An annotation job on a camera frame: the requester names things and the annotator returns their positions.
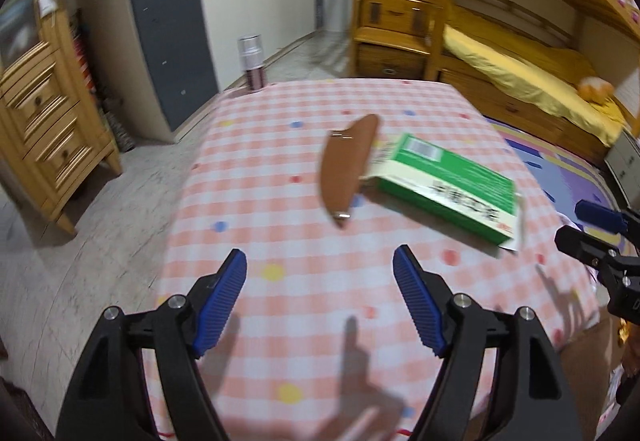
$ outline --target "gray tiled floor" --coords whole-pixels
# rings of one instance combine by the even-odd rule
[[[320,33],[273,63],[270,82],[345,75],[348,40]],[[69,241],[0,190],[0,374],[29,392],[55,429],[73,366],[102,309],[149,309],[180,187],[206,132],[204,120],[177,145],[140,145],[114,178],[98,167],[69,203]]]

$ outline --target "person's hand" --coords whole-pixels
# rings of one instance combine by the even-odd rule
[[[631,324],[625,352],[622,355],[622,367],[628,377],[640,372],[640,327],[635,324]]]

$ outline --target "glass cabinet door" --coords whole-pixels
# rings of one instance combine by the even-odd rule
[[[0,7],[0,74],[39,41],[34,0],[6,0]]]

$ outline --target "table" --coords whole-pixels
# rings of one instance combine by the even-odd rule
[[[518,254],[500,250],[401,202],[363,196],[336,227],[319,199],[327,134],[367,113],[378,141],[407,131],[514,180],[525,200]],[[585,268],[554,245],[559,219],[527,168],[453,87],[344,79],[271,84],[221,95],[184,187],[158,302],[187,293],[232,247],[248,275],[218,346],[200,371],[232,440],[372,439],[411,430],[440,367],[420,344],[391,259],[409,244],[424,269],[483,307],[531,306],[557,347],[598,312]],[[494,359],[485,356],[476,410]],[[158,375],[148,387],[159,429],[171,434]]]

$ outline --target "orange plush toy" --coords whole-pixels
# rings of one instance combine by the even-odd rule
[[[594,102],[603,105],[613,96],[615,89],[606,80],[590,76],[580,80],[578,84],[578,94],[585,102]]]

